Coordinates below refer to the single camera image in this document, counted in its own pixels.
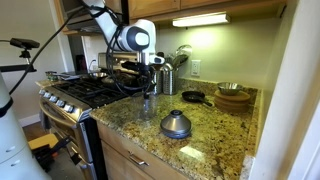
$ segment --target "frying pan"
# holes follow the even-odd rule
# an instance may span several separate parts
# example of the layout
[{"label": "frying pan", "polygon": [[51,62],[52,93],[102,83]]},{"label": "frying pan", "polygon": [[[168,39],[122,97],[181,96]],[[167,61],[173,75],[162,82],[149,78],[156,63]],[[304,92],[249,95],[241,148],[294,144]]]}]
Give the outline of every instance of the frying pan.
[{"label": "frying pan", "polygon": [[185,91],[182,93],[182,98],[185,101],[188,102],[195,102],[195,103],[205,103],[208,106],[212,106],[212,104],[210,102],[208,102],[207,100],[205,100],[205,95],[202,92],[199,91]]}]

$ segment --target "white robot link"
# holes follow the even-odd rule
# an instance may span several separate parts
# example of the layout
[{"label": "white robot link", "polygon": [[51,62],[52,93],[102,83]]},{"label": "white robot link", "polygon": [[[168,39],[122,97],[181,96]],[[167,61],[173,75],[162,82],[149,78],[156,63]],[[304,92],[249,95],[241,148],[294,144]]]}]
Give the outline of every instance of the white robot link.
[{"label": "white robot link", "polygon": [[153,68],[150,65],[164,63],[164,58],[155,53],[156,31],[153,22],[141,19],[125,26],[115,13],[105,6],[104,1],[83,0],[83,3],[103,32],[108,46],[107,57],[112,55],[112,51],[137,52],[138,63],[126,62],[122,66],[148,77],[146,83],[150,83],[153,77]]}]

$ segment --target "stainless steel canister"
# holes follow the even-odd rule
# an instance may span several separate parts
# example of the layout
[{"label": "stainless steel canister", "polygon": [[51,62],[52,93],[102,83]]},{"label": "stainless steel canister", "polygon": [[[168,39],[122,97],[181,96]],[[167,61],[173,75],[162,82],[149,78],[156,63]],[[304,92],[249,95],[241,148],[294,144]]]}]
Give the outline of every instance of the stainless steel canister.
[{"label": "stainless steel canister", "polygon": [[155,71],[153,81],[154,81],[154,83],[156,83],[156,86],[154,87],[153,92],[155,94],[161,94],[162,93],[162,81],[163,81],[163,71],[162,70]]},{"label": "stainless steel canister", "polygon": [[163,94],[174,95],[177,93],[178,69],[163,71]]}]

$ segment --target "kitchen wall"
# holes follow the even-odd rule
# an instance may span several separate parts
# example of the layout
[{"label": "kitchen wall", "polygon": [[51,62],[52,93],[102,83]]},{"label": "kitchen wall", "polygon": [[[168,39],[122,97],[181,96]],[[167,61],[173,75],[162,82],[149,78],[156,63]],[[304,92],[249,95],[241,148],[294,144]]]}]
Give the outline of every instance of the kitchen wall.
[{"label": "kitchen wall", "polygon": [[[55,27],[52,18],[50,3],[42,0],[4,0],[0,6],[0,39],[11,38],[31,39],[43,45],[54,34]],[[0,43],[0,66],[25,64],[25,59],[19,58],[23,49],[11,46],[9,43]],[[31,58],[38,49],[30,50]],[[12,94],[13,108],[17,119],[38,120],[39,87],[35,81],[46,79],[45,71],[65,71],[60,46],[55,38],[40,54],[34,64],[37,72],[29,73],[21,85]],[[22,71],[2,73],[8,90],[19,80]]]},{"label": "kitchen wall", "polygon": [[[192,56],[179,70],[182,78],[264,88],[280,24],[281,19],[270,18],[188,29],[158,27],[156,50],[168,54],[175,53],[180,45],[192,46]],[[106,45],[100,36],[83,38],[90,63]],[[192,59],[201,60],[200,77],[190,75]]]}]

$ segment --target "cabinet drawer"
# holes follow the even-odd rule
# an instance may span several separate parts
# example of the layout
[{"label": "cabinet drawer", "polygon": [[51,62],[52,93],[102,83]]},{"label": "cabinet drawer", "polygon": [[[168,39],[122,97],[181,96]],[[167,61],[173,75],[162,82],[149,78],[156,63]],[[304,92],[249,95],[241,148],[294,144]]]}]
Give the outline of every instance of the cabinet drawer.
[{"label": "cabinet drawer", "polygon": [[167,163],[142,149],[130,140],[120,136],[114,130],[98,123],[98,130],[102,141],[106,142],[118,151],[136,167],[150,175],[154,179],[188,179]]},{"label": "cabinet drawer", "polygon": [[121,154],[116,152],[105,142],[101,141],[104,162],[107,168],[109,179],[139,179],[151,180],[152,178],[137,168],[132,162],[128,161]]}]

